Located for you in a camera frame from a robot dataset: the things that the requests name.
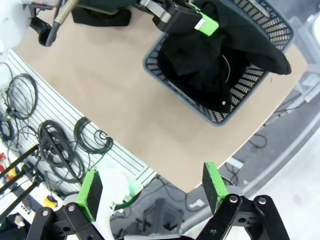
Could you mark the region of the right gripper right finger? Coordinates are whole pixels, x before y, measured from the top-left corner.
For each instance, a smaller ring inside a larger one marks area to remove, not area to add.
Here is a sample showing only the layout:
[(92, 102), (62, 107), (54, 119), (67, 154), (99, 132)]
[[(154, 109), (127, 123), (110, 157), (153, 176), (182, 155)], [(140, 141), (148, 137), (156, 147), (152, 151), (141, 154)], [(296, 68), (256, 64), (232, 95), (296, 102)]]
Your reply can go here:
[(232, 227), (243, 227), (251, 240), (290, 238), (273, 199), (258, 195), (249, 200), (229, 193), (214, 162), (204, 163), (202, 186), (213, 216), (198, 240), (224, 240)]

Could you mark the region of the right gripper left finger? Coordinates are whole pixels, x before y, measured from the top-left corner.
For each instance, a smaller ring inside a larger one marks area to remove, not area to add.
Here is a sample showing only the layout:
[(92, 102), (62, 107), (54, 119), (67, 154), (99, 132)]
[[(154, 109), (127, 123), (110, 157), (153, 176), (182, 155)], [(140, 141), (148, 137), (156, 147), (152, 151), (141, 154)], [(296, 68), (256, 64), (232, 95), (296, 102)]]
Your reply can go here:
[(103, 183), (97, 170), (90, 170), (83, 180), (75, 201), (54, 211), (50, 207), (37, 210), (30, 226), (28, 240), (66, 240), (76, 235), (79, 240), (109, 240), (94, 226), (103, 193)]

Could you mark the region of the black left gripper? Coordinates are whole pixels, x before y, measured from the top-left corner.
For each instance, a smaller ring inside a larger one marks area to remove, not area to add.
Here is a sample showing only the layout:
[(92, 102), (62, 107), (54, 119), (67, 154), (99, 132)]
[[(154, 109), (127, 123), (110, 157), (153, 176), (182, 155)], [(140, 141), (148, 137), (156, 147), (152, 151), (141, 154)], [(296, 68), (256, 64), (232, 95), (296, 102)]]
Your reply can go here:
[[(195, 10), (188, 0), (140, 0), (139, 4), (151, 12), (153, 23), (163, 33), (187, 34), (197, 30), (209, 37), (219, 28), (217, 21)], [(165, 15), (170, 15), (167, 22), (160, 19)]]

